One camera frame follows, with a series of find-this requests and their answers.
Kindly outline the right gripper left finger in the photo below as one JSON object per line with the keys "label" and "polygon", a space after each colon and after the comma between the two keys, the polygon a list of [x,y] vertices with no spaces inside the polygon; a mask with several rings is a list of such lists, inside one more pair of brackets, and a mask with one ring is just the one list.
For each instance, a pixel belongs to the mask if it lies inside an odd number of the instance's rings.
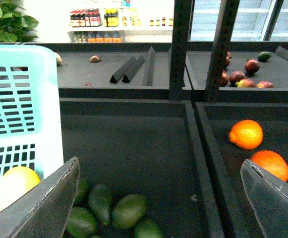
{"label": "right gripper left finger", "polygon": [[74,204],[80,177],[77,157],[65,162],[0,212],[0,238],[60,238]]}

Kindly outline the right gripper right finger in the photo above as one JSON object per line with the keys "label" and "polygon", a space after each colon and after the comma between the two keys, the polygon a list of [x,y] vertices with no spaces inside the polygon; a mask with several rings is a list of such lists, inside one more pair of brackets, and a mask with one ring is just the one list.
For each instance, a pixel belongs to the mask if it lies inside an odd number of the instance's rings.
{"label": "right gripper right finger", "polygon": [[288,183],[249,159],[240,176],[263,236],[288,238]]}

